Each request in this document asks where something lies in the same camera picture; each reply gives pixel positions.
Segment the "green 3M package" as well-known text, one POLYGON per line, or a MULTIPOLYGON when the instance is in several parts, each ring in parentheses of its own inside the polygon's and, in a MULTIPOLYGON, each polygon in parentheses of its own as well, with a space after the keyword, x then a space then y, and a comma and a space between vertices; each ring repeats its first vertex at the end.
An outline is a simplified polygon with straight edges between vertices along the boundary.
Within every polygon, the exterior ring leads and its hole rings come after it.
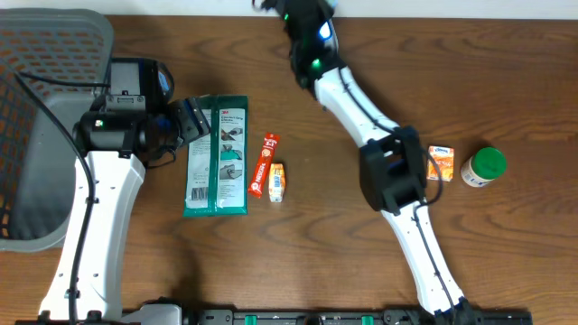
POLYGON ((201 113, 210 131, 188 145, 184 197, 186 218, 247 214, 248 97, 192 97, 187 108, 201 113))

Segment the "red Nescafe stick sachet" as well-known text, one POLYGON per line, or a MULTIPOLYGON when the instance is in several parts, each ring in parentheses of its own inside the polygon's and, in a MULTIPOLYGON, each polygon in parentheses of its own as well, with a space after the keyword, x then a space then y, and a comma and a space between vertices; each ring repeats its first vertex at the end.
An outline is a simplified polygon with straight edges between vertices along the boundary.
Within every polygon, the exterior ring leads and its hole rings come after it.
POLYGON ((264 191, 266 177, 270 171, 270 165, 275 155, 275 149, 280 141, 280 136, 267 133, 259 152, 259 157, 254 170, 254 175, 248 186, 248 193, 256 198, 261 198, 264 191))

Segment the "orange tissue pack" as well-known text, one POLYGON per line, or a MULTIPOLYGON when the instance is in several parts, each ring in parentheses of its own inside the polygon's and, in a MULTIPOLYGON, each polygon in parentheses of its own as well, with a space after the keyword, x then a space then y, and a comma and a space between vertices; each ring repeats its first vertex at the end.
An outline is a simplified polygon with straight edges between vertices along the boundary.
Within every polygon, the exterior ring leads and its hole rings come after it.
POLYGON ((271 202, 282 202, 286 186, 284 165, 272 163, 269 172, 268 193, 271 202))
MULTIPOLYGON (((428 153, 432 156, 434 162, 438 166, 442 175, 442 180, 451 181, 453 179, 454 171, 454 149, 451 147, 430 145, 428 153)), ((427 179, 431 181, 439 179, 439 174, 431 161, 427 163, 427 179)))

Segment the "green lid white jar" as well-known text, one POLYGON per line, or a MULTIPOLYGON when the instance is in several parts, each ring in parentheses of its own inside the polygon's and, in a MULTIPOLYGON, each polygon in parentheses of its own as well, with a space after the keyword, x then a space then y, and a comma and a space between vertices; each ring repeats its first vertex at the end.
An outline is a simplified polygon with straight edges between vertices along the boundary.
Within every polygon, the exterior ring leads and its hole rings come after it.
POLYGON ((461 178, 469 186, 481 188, 495 181, 508 168, 505 155, 494 147, 476 152, 461 167, 461 178))

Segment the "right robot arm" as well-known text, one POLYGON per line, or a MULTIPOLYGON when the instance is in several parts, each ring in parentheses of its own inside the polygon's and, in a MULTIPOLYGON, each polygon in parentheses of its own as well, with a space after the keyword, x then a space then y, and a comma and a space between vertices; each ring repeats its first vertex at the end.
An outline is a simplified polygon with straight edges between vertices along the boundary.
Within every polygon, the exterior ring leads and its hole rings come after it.
POLYGON ((462 324, 466 299, 453 280, 429 217, 426 165, 432 156, 418 132, 386 116, 363 91, 340 46, 333 1, 265 0, 276 11, 291 48, 297 84, 331 112, 359 148, 359 183, 368 205, 393 229, 415 281, 418 301, 438 324, 462 324))

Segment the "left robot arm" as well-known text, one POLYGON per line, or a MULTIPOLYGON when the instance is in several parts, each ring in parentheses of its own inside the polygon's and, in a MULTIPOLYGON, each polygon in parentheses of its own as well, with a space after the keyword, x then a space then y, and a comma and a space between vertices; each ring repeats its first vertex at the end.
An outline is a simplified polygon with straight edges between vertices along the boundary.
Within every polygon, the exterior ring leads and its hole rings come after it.
POLYGON ((89 110, 71 139, 75 193, 57 272, 38 319, 45 324, 121 320, 122 265, 135 199, 146 159, 176 151, 210 134, 195 97, 157 112, 89 110))

